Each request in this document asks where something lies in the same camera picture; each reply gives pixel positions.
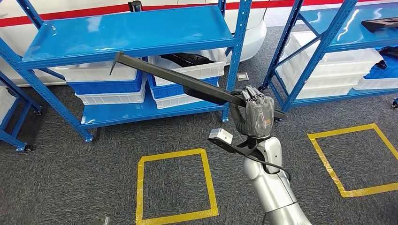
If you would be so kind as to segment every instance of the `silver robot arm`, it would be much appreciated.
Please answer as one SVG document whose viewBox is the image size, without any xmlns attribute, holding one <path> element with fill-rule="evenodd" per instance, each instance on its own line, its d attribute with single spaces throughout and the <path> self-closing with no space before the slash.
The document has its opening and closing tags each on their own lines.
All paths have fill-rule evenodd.
<svg viewBox="0 0 398 225">
<path fill-rule="evenodd" d="M 213 129 L 209 141 L 246 157 L 244 172 L 271 225 L 310 225 L 291 190 L 287 177 L 290 174 L 282 168 L 281 143 L 269 135 L 273 125 L 273 99 L 251 86 L 232 91 L 232 94 L 246 101 L 246 119 L 237 105 L 230 104 L 230 109 L 238 132 L 248 139 L 235 147 L 231 145 L 232 134 L 223 129 Z"/>
</svg>

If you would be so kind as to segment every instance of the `red stripe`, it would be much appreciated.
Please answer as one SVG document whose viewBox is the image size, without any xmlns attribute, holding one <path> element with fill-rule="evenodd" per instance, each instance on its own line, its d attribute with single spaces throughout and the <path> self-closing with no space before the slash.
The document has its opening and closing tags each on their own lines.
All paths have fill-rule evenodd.
<svg viewBox="0 0 398 225">
<path fill-rule="evenodd" d="M 335 4 L 342 3 L 343 0 L 306 0 L 304 5 L 324 5 L 324 4 Z M 252 2 L 252 8 L 276 8 L 276 7 L 288 7 L 294 4 L 294 0 L 270 0 L 270 1 L 254 1 Z M 165 6 L 143 6 L 144 11 L 157 10 L 157 9 L 168 9 L 168 8 L 183 8 L 192 6 L 203 6 L 207 4 L 190 4 L 190 5 L 165 5 Z M 227 9 L 238 9 L 239 2 L 227 3 Z M 104 15 L 111 13 L 120 13 L 129 11 L 127 4 L 104 6 L 96 8 L 78 9 L 56 13 L 41 14 L 43 20 L 56 20 L 66 19 L 73 17 L 92 16 L 92 15 Z M 0 19 L 0 27 L 15 26 L 22 24 L 29 24 L 31 21 L 27 16 L 11 17 Z"/>
</svg>

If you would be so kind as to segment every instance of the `black cable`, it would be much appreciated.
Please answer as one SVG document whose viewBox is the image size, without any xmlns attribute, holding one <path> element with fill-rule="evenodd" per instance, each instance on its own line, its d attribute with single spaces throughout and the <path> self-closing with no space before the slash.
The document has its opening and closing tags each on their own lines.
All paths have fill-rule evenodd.
<svg viewBox="0 0 398 225">
<path fill-rule="evenodd" d="M 265 218 L 267 217 L 267 214 L 266 213 L 264 213 L 264 217 L 262 218 L 262 223 L 261 223 L 261 225 L 265 225 Z"/>
<path fill-rule="evenodd" d="M 258 163 L 261 163 L 261 164 L 264 164 L 264 165 L 269 165 L 269 166 L 278 168 L 278 169 L 280 169 L 280 170 L 283 170 L 285 173 L 287 173 L 287 180 L 290 182 L 290 180 L 291 180 L 291 175 L 290 175 L 289 171 L 283 169 L 281 166 L 278 166 L 278 165 L 275 165 L 275 164 L 272 164 L 272 163 L 268 163 L 268 162 L 265 162 L 265 161 L 261 161 L 261 160 L 258 160 L 258 159 L 256 159 L 256 158 L 252 157 L 252 156 L 248 156 L 248 155 L 245 155 L 245 154 L 243 154 L 243 156 L 246 157 L 246 158 L 248 158 L 248 159 L 251 159 L 251 160 L 253 160 L 253 161 L 256 161 L 256 162 L 258 162 Z"/>
</svg>

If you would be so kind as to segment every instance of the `gray carpet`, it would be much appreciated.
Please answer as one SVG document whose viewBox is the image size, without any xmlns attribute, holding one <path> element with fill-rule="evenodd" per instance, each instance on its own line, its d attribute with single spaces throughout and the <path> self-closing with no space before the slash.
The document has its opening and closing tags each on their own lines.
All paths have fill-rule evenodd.
<svg viewBox="0 0 398 225">
<path fill-rule="evenodd" d="M 237 87 L 262 82 L 280 35 L 281 28 L 268 29 L 260 52 L 239 68 L 250 81 Z M 81 117 L 83 105 L 72 89 L 50 89 Z M 43 105 L 43 115 L 29 115 L 18 136 L 34 145 L 34 152 L 16 153 L 0 143 L 0 224 L 89 225 L 100 214 L 111 215 L 117 225 L 134 224 L 140 158 L 195 148 L 207 151 L 219 215 L 178 224 L 261 223 L 243 157 L 206 140 L 213 128 L 230 131 L 235 143 L 244 140 L 232 122 L 221 122 L 220 112 L 103 127 L 93 130 L 96 141 L 86 144 L 35 91 L 23 90 Z M 298 107 L 275 124 L 292 189 L 313 224 L 398 224 L 397 191 L 342 198 L 307 137 L 375 122 L 398 148 L 398 112 L 391 102 L 392 96 L 382 96 Z M 398 162 L 373 130 L 318 142 L 347 190 L 398 182 Z M 144 168 L 144 219 L 209 209 L 199 155 L 147 162 Z"/>
</svg>

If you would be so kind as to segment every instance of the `yellow floor tape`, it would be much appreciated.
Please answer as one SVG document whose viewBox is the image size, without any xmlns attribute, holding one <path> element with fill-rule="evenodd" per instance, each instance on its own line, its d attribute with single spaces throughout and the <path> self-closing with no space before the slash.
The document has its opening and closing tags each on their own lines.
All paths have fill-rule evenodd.
<svg viewBox="0 0 398 225">
<path fill-rule="evenodd" d="M 351 190 L 347 191 L 339 178 L 337 177 L 336 173 L 334 172 L 333 168 L 330 166 L 330 163 L 326 159 L 325 155 L 323 154 L 318 142 L 316 141 L 317 138 L 322 138 L 322 137 L 329 137 L 329 136 L 335 136 L 335 135 L 342 135 L 342 134 L 347 134 L 347 133 L 352 133 L 352 132 L 358 132 L 362 130 L 370 130 L 374 129 L 376 133 L 380 136 L 382 141 L 385 143 L 385 145 L 390 149 L 392 154 L 397 158 L 398 160 L 398 152 L 392 146 L 391 142 L 386 138 L 386 136 L 383 134 L 383 132 L 380 130 L 380 128 L 375 124 L 367 124 L 367 125 L 362 125 L 362 126 L 357 126 L 357 127 L 349 127 L 349 128 L 344 128 L 344 129 L 338 129 L 338 130 L 331 130 L 331 131 L 325 131 L 325 132 L 320 132 L 320 133 L 315 133 L 315 134 L 307 134 L 308 138 L 311 140 L 312 145 L 314 146 L 316 152 L 318 153 L 319 157 L 321 158 L 321 161 L 323 162 L 323 165 L 325 166 L 326 170 L 328 171 L 330 177 L 336 184 L 340 194 L 342 197 L 358 197 L 358 196 L 365 196 L 365 195 L 373 195 L 381 192 L 386 192 L 386 191 L 393 191 L 393 190 L 398 190 L 398 182 L 397 183 L 392 183 L 392 184 L 385 184 L 385 185 L 379 185 L 379 186 L 374 186 L 374 187 L 367 187 L 367 188 L 362 188 L 362 189 L 356 189 L 356 190 Z"/>
<path fill-rule="evenodd" d="M 209 194 L 210 209 L 184 213 L 179 215 L 172 215 L 167 217 L 158 217 L 151 219 L 142 219 L 143 215 L 143 198 L 144 198 L 144 162 L 176 158 L 183 156 L 190 156 L 200 154 L 203 163 L 203 169 L 205 172 L 205 179 L 207 185 L 207 192 Z M 218 216 L 217 201 L 215 199 L 215 193 L 213 188 L 213 181 L 210 174 L 209 162 L 207 160 L 206 150 L 204 149 L 192 149 L 184 150 L 170 153 L 163 153 L 158 155 L 143 156 L 138 162 L 138 172 L 137 172 L 137 210 L 136 210 L 136 223 L 137 225 L 161 225 L 161 224 L 171 224 L 177 222 L 183 222 L 193 219 L 202 219 L 207 217 Z"/>
</svg>

